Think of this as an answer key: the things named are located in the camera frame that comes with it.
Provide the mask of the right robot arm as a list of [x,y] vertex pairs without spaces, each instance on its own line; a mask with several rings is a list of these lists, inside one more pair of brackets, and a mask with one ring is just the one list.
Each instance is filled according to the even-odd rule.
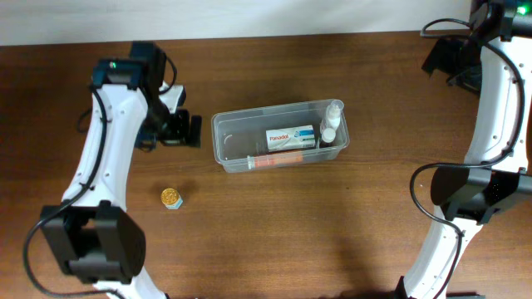
[[475,130],[463,163],[426,164],[433,169],[428,212],[431,227],[395,298],[445,298],[450,279],[472,238],[493,216],[531,197],[527,126],[531,108],[531,3],[474,1],[466,34],[420,35],[435,40],[422,69],[446,73],[447,84],[480,97]]

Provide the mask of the orange effervescent tablet tube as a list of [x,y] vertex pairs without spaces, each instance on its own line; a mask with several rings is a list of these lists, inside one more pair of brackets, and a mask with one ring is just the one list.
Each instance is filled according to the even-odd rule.
[[290,164],[301,164],[303,161],[301,150],[247,157],[249,170],[283,167]]

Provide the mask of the white spray bottle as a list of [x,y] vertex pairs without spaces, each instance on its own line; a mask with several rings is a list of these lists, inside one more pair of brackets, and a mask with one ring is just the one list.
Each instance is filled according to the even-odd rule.
[[320,133],[322,134],[325,129],[337,130],[341,123],[342,111],[344,103],[341,100],[333,100],[326,108],[320,123]]

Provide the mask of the clear plastic container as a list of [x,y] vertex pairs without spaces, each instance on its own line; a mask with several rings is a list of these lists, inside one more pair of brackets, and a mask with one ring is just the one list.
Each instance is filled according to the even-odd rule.
[[[320,123],[327,106],[332,101],[333,99],[305,101],[218,113],[212,118],[214,157],[228,173],[258,170],[249,170],[248,156],[280,154],[301,150],[304,158],[301,164],[335,159],[339,152],[346,148],[350,142],[343,111],[333,145],[321,149],[318,146],[321,136]],[[268,151],[267,130],[303,125],[313,126],[316,137],[316,145],[313,148],[291,149],[279,152]]]

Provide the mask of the white Panadol box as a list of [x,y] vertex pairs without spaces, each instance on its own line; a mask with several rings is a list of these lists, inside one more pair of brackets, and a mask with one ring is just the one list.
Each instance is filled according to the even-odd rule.
[[312,125],[266,131],[269,152],[313,148],[316,137]]

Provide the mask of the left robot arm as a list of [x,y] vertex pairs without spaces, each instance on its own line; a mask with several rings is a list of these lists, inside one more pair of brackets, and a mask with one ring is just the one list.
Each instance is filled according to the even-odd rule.
[[172,63],[154,42],[133,42],[127,58],[98,61],[75,175],[61,203],[43,207],[29,232],[42,232],[61,272],[91,285],[89,295],[168,296],[145,269],[145,234],[126,212],[126,182],[136,149],[201,145],[202,119],[182,107],[185,88],[164,80]]

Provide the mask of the dark bottle white cap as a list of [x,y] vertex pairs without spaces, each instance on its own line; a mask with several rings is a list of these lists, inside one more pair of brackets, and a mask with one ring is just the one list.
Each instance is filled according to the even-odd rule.
[[336,139],[336,131],[333,128],[325,128],[322,130],[318,146],[319,148],[327,148],[333,145]]

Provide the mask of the gold lid small jar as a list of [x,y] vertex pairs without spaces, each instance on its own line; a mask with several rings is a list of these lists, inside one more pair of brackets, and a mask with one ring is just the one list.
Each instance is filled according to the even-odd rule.
[[160,195],[161,202],[168,208],[168,209],[178,209],[182,203],[183,199],[181,198],[180,194],[176,189],[164,189],[161,192]]

